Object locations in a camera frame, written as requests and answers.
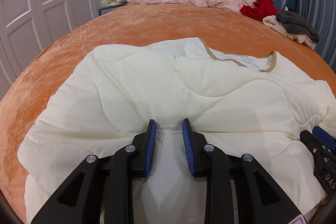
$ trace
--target orange bedspread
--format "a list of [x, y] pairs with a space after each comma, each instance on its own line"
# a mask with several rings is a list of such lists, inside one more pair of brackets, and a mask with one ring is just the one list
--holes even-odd
[[76, 65], [98, 45], [145, 46], [185, 37], [202, 37], [209, 47], [226, 53], [262, 57], [276, 50], [311, 78], [326, 80], [336, 94], [336, 75], [316, 52], [241, 14], [175, 4], [118, 8], [56, 41], [18, 77], [0, 102], [0, 188], [23, 221], [27, 172], [17, 160], [17, 149]]

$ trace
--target clothing label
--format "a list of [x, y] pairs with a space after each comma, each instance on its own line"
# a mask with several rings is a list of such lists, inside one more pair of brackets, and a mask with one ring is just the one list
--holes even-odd
[[307, 224], [305, 218], [303, 217], [303, 215], [299, 215], [298, 217], [296, 217], [293, 221], [291, 221], [288, 224]]
[[246, 67], [254, 70], [262, 70], [262, 69], [268, 69], [267, 65], [267, 59], [265, 59], [265, 63], [263, 63], [259, 58], [248, 56], [248, 55], [236, 55], [236, 54], [222, 54], [220, 57], [217, 56], [220, 59], [227, 59], [231, 58], [234, 59]]

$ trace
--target white fluffy cloth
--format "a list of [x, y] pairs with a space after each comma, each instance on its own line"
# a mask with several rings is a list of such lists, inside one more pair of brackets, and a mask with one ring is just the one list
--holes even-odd
[[[26, 181], [28, 223], [90, 154], [105, 157], [157, 122], [149, 177], [134, 183], [139, 224], [204, 221], [206, 182], [190, 176], [181, 123], [229, 155], [252, 154], [310, 218], [325, 192], [300, 132], [320, 125], [336, 136], [336, 100], [279, 53], [258, 59], [225, 55], [199, 38], [147, 47], [96, 47], [53, 95], [23, 140], [18, 158]], [[260, 72], [275, 65], [270, 72]]]
[[285, 37], [289, 37], [290, 39], [298, 42], [299, 44], [305, 43], [308, 47], [314, 49], [315, 48], [315, 43], [310, 39], [310, 37], [307, 34], [292, 34], [292, 33], [288, 33], [286, 31], [286, 29], [281, 25], [281, 23], [279, 23], [276, 20], [275, 16], [267, 16], [265, 18], [263, 18], [262, 22], [272, 28], [273, 30], [275, 30], [276, 32], [280, 33], [281, 35], [285, 36]]

